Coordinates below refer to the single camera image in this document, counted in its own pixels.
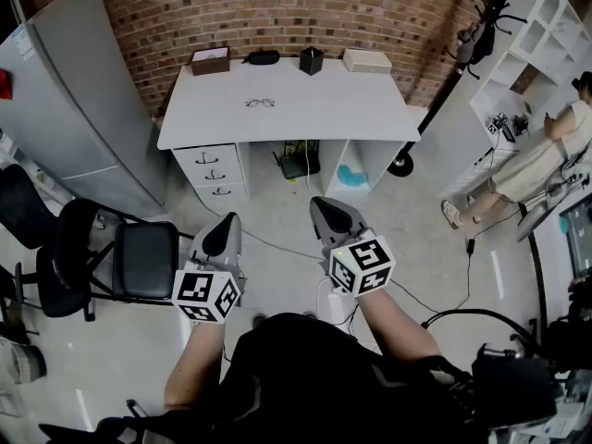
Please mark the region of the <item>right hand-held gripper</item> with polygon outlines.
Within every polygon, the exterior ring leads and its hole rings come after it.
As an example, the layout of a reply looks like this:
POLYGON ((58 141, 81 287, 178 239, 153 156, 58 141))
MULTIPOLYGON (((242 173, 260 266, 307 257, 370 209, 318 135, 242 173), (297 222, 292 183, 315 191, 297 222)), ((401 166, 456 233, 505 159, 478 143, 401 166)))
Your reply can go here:
POLYGON ((322 242, 321 266, 333 289, 353 298, 384 288, 396 261, 384 236, 369 227, 354 207, 315 196, 309 213, 322 242))

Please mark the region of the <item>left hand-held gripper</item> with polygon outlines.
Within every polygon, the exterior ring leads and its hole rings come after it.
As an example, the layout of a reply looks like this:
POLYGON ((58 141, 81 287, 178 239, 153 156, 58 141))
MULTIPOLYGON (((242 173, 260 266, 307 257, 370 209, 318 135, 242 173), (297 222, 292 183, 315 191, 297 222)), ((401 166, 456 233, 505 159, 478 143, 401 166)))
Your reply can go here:
POLYGON ((176 272, 172 303, 192 322, 224 324, 240 301, 241 220, 230 212, 195 236, 190 256, 176 272))

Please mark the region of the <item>person's right forearm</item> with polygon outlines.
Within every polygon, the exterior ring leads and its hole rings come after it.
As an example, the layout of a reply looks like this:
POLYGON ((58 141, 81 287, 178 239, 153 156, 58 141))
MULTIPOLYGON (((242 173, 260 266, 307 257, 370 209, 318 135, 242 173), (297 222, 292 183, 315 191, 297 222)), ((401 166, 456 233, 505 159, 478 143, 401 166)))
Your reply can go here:
POLYGON ((433 336, 408 316, 384 289, 358 296, 357 302, 384 355, 405 362, 441 355, 433 336))

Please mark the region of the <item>person's left forearm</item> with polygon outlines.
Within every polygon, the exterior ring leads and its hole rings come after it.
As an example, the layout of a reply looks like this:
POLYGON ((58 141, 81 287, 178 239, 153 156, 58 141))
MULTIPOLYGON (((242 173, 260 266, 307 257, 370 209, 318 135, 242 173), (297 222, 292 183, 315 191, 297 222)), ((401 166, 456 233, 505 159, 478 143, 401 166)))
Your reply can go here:
POLYGON ((194 410, 218 386, 226 325, 198 323, 165 387, 164 411, 194 410))

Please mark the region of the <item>black glasses case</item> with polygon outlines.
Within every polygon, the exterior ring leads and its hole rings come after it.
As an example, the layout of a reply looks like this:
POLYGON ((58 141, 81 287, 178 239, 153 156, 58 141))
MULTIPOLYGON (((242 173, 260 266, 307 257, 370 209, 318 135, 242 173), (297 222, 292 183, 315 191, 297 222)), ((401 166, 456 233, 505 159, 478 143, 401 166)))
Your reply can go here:
POLYGON ((280 53, 276 50, 260 50, 250 52, 242 60, 243 64, 254 66, 270 66, 276 64, 280 59, 280 53))

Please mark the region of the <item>teal soft object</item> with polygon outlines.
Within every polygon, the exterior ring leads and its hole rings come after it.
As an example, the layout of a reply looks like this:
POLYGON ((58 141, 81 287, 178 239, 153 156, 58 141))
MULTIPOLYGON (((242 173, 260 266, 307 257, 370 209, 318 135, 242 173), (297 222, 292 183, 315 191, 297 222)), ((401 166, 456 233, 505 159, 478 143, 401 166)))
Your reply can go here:
POLYGON ((339 182, 348 188, 359 188, 367 182, 364 172, 353 172, 347 165, 340 165, 337 170, 339 182))

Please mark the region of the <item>black router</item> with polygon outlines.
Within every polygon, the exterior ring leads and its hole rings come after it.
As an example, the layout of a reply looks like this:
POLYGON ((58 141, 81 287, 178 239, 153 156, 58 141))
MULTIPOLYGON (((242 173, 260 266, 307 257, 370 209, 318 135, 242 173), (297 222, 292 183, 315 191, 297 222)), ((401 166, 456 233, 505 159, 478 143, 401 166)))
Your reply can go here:
POLYGON ((320 172, 319 140, 284 141, 283 152, 273 153, 285 179, 297 179, 320 172))

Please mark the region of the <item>black folding chair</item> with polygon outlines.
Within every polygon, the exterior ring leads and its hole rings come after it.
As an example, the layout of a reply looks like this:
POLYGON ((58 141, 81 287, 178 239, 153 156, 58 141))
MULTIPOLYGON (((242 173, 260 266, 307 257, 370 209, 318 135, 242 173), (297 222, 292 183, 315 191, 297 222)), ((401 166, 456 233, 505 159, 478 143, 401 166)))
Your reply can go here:
POLYGON ((180 241, 192 238, 169 221, 79 198, 59 214, 52 262, 60 283, 87 302, 84 320, 92 322, 97 300, 171 307, 180 241))

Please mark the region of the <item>white power strip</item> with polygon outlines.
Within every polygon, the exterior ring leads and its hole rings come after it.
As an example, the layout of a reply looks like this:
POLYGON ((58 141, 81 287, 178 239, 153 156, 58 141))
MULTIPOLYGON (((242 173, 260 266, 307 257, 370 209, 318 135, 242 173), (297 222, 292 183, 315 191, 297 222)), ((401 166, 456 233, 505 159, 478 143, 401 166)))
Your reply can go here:
POLYGON ((333 290, 328 278, 321 280, 316 292, 316 315, 319 319, 337 326, 346 318, 341 297, 333 290))

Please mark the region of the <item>white desk with drawers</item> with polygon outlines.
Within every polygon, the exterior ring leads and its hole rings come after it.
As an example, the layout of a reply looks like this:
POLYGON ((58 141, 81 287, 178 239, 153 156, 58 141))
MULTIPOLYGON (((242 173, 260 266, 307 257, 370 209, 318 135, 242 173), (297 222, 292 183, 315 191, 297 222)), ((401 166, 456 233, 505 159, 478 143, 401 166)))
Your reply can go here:
POLYGON ((406 142, 420 134, 388 74, 350 73, 338 59, 309 76, 299 61, 270 66, 230 63, 230 71, 193 76, 182 68, 157 141, 174 156, 201 200, 224 204, 250 199, 263 179, 252 176, 256 142, 319 140, 320 187, 344 200, 365 196, 406 142), (249 108, 270 98, 271 108, 249 108), (342 185, 340 165, 364 172, 359 188, 342 185))

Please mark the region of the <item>black coat rack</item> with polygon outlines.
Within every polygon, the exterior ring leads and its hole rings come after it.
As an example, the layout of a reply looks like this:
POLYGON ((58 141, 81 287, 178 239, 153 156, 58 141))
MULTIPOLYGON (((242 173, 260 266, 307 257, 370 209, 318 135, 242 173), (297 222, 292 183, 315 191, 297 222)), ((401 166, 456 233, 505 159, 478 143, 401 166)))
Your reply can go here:
MULTIPOLYGON (((486 2, 485 0, 481 0, 483 2, 483 8, 480 8, 479 5, 475 5, 475 9, 477 11, 479 20, 477 22, 491 22, 495 28, 495 34, 497 27, 497 21, 499 19, 507 18, 507 19, 514 19, 516 21, 521 20, 520 18, 511 16, 509 14, 504 15, 502 11, 509 7, 510 4, 507 3, 507 0, 489 0, 486 2)), ((445 84, 438 92, 437 96, 435 97, 432 105, 429 107, 427 114, 424 116, 422 121, 418 126, 418 132, 422 135, 429 124, 432 122, 436 114, 440 111, 441 107, 444 105, 450 94, 452 93, 455 86, 461 80, 462 75, 465 73, 471 74, 475 79, 479 80, 480 77, 474 74, 471 70, 471 66, 475 65, 468 65, 468 64, 461 64, 456 59, 456 53, 452 53, 447 46, 444 47, 445 52, 454 60, 455 65, 453 71, 451 72, 450 76, 447 78, 445 84)))

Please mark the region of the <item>black square pen holder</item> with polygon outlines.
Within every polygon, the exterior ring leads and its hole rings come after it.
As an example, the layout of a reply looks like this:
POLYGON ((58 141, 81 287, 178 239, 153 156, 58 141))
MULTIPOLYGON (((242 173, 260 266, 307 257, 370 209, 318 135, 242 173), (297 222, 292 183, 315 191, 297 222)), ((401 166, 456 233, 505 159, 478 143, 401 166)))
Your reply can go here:
POLYGON ((322 70, 324 52, 315 47, 308 47, 300 52, 299 70, 313 76, 322 70))

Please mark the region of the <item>white rectangular box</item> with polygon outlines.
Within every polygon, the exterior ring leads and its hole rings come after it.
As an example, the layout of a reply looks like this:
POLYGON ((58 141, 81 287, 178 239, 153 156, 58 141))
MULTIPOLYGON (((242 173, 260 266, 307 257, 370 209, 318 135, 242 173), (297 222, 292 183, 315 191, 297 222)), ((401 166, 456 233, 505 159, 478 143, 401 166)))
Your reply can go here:
POLYGON ((389 74, 392 69, 390 60, 379 51, 348 48, 342 60, 350 73, 389 74))

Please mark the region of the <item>person's black clothing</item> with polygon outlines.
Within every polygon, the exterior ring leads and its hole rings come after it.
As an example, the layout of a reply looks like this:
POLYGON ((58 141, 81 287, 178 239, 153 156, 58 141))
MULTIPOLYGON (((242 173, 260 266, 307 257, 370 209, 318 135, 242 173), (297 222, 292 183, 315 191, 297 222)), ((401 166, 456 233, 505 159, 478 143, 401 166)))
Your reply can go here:
POLYGON ((190 409, 41 430, 47 444, 487 444, 468 381, 444 358, 403 362, 277 314, 240 337, 224 379, 190 409))

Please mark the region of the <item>black curved tube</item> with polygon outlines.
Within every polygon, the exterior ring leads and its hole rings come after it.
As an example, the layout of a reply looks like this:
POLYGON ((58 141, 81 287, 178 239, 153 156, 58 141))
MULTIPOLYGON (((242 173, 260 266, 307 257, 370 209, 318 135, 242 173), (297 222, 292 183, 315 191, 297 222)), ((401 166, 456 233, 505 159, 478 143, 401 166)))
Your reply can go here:
POLYGON ((429 317, 426 321, 424 321, 421 326, 424 329, 428 329, 433 323, 438 321, 439 319, 449 316, 449 315, 482 315, 487 316, 490 318, 494 318, 499 320, 500 322, 504 323, 505 325, 509 326, 519 337, 526 340, 527 343, 531 344, 532 346, 537 345, 536 336, 532 333, 529 333, 525 328, 520 326, 515 321, 511 320, 509 317, 490 311, 487 309, 482 308, 469 308, 469 309, 449 309, 443 312, 435 313, 431 317, 429 317))

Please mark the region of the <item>brown wooden box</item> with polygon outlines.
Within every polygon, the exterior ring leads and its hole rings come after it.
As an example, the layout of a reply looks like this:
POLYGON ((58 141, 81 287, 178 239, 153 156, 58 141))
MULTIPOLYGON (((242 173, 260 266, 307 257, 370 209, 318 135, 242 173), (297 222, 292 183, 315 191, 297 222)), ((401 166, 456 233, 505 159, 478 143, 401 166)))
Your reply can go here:
POLYGON ((198 50, 192 54, 189 64, 193 76, 202 76, 230 71, 228 46, 198 50))

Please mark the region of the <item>black office chair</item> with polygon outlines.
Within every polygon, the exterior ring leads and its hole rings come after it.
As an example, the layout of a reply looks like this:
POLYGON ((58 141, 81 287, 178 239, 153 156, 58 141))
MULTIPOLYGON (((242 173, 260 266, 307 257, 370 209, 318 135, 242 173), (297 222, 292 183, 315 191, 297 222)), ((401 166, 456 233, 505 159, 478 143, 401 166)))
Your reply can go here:
POLYGON ((0 311, 6 310, 6 300, 24 305, 22 286, 37 286, 45 316, 61 318, 83 312, 84 320, 95 320, 94 300, 67 288, 58 279, 54 253, 58 219, 47 208, 26 171, 13 164, 0 169, 0 226, 12 234, 25 248, 36 252, 36 270, 24 274, 16 265, 10 273, 0 266, 0 311))

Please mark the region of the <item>grey refrigerator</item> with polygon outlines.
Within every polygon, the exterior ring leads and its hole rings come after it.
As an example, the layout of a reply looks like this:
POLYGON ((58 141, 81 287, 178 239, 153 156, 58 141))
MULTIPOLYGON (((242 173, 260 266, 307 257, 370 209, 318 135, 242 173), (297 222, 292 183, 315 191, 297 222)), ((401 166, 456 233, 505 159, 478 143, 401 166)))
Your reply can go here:
POLYGON ((104 0, 55 0, 0 43, 12 97, 0 130, 77 197, 140 217, 163 211, 168 156, 104 0))

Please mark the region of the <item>dark hanging bag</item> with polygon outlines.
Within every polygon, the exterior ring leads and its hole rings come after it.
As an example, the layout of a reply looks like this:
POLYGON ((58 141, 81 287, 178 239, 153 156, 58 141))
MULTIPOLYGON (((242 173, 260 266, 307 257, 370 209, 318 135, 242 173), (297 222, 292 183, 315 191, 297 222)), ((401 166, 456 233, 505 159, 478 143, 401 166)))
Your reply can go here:
POLYGON ((475 22, 457 32, 456 59, 461 64, 476 65, 490 56, 495 43, 495 28, 491 22, 475 22))

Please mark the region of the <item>woven basket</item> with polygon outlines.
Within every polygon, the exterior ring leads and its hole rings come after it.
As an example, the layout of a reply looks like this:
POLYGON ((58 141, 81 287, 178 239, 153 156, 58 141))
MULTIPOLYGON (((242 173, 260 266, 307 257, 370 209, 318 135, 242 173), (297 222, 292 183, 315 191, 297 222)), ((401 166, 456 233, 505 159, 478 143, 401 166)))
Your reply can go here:
POLYGON ((33 383, 47 375, 43 354, 34 345, 0 339, 0 364, 18 385, 33 383))

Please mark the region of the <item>dark monitor screen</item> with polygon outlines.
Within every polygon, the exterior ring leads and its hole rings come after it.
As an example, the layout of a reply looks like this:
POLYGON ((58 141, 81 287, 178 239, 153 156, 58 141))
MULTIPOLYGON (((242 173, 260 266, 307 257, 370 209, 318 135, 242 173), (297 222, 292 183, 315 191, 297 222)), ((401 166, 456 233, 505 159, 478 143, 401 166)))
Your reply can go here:
POLYGON ((559 214, 561 267, 570 279, 592 274, 592 193, 559 214))

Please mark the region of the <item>white shelf unit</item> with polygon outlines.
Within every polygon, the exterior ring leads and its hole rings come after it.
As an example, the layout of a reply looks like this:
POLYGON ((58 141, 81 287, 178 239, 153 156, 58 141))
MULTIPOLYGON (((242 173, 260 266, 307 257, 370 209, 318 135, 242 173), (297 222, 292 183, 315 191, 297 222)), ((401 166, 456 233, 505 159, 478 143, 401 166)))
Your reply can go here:
POLYGON ((551 102, 570 78, 591 38, 568 0, 507 0, 497 22, 491 55, 474 68, 480 77, 470 106, 491 144, 517 151, 521 142, 542 127, 543 116, 555 114, 551 102), (508 128, 490 134, 493 116, 504 113, 508 128))

